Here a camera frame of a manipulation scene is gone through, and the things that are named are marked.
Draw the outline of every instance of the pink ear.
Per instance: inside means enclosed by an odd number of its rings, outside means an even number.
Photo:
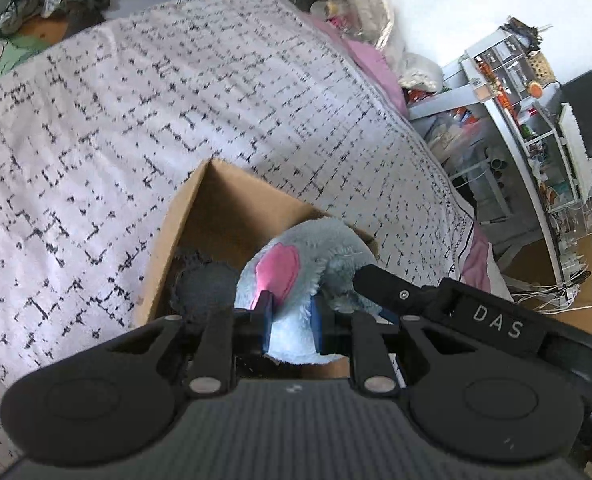
[[[256,264],[256,295],[250,309],[256,307],[263,290],[269,290],[282,304],[300,271],[300,260],[296,247],[276,244]]]

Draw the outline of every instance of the cardboard box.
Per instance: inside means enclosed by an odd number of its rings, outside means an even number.
[[[170,314],[166,279],[177,247],[198,250],[235,269],[272,238],[305,220],[327,216],[221,160],[207,160],[172,200],[154,245],[134,324]],[[377,254],[374,237],[354,230]]]

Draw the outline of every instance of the woven basket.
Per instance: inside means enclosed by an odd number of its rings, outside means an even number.
[[[527,56],[527,62],[534,70],[538,82],[545,86],[556,81],[554,71],[551,69],[545,55],[542,51],[538,51],[530,56]]]

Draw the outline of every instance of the bed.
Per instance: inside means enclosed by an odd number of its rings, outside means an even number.
[[[0,399],[130,327],[175,190],[218,156],[374,234],[380,264],[508,297],[470,207],[382,89],[284,0],[182,0],[0,79]],[[0,471],[16,457],[0,427]]]

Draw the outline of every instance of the ribbed gray surface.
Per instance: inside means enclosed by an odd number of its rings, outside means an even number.
[[[8,480],[583,479],[563,460],[507,470],[432,448],[388,400],[347,381],[241,381],[189,406],[164,441],[121,463],[65,470],[24,462]]]

